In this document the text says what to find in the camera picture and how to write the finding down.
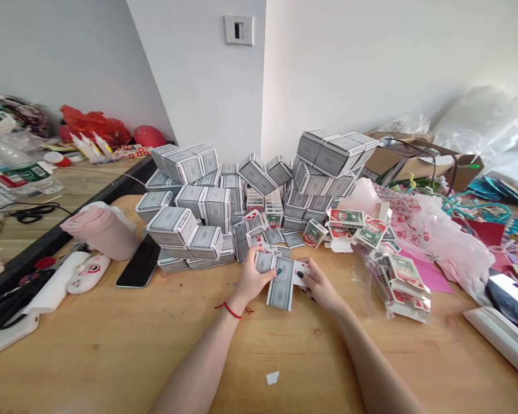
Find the water bottle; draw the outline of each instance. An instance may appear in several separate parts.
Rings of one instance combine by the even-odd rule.
[[[41,193],[54,194],[63,189],[63,185],[59,181],[54,180],[29,155],[1,141],[0,161],[21,178],[27,180]]]

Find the human hand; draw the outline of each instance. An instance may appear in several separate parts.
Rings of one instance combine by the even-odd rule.
[[[242,266],[240,273],[240,281],[238,287],[227,301],[227,305],[238,315],[241,315],[247,304],[259,293],[263,287],[270,282],[277,274],[282,271],[279,269],[271,269],[267,273],[259,273],[255,269],[255,254],[257,252],[266,253],[261,246],[253,246],[247,252],[246,261]]]
[[[298,271],[298,276],[308,287],[300,287],[312,300],[330,312],[338,312],[346,306],[345,301],[334,289],[324,272],[310,257],[299,259],[298,262],[307,263],[311,275]]]

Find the white wall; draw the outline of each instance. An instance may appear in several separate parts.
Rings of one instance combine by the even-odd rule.
[[[259,153],[265,0],[127,2],[179,145]],[[225,44],[225,14],[255,18],[253,47]]]
[[[0,92],[173,137],[125,0],[1,0]]]
[[[304,129],[431,116],[471,86],[518,89],[518,0],[269,0],[261,157]]]

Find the smartphone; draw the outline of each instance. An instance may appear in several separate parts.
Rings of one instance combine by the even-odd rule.
[[[147,235],[115,283],[120,288],[143,288],[154,274],[161,247]]]

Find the light switch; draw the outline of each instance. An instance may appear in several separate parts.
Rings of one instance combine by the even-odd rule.
[[[253,17],[225,16],[224,33],[227,44],[253,46]]]

